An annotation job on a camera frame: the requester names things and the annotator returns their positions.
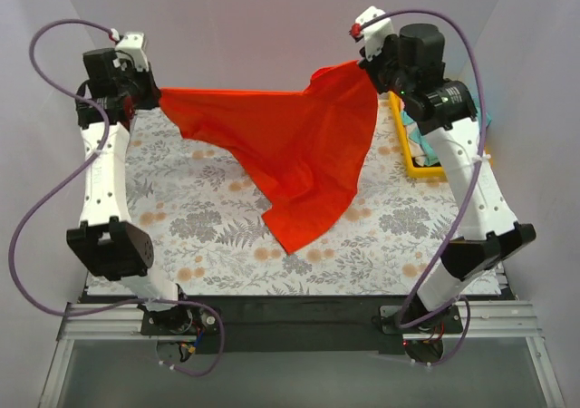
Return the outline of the orange t-shirt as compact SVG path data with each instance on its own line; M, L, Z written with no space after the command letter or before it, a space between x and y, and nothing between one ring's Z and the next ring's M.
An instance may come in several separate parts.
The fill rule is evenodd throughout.
M292 254L351 206L378 97L350 61L317 70L300 92L164 88L159 105L183 138L235 157L271 204L266 226Z

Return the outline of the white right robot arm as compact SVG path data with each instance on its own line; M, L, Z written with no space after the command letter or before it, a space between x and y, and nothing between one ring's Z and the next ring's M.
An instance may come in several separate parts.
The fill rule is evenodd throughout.
M433 148L459 213L430 267L398 314L402 327L430 333L463 290L537 237L508 206L483 147L483 110L469 88L444 75L445 38L433 24L395 31L390 19L353 29L359 65L379 93L392 92Z

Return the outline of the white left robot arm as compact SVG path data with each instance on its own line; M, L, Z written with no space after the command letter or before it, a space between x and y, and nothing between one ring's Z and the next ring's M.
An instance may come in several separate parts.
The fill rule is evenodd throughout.
M142 52L102 48L82 56L88 79L78 89L75 108L87 156L79 225L66 233L69 248L94 277L118 282L143 299L143 309L159 313L173 335L192 327L191 311L175 304L178 285L154 268L148 233L128 209L125 180L131 122L138 109L158 106L160 92Z

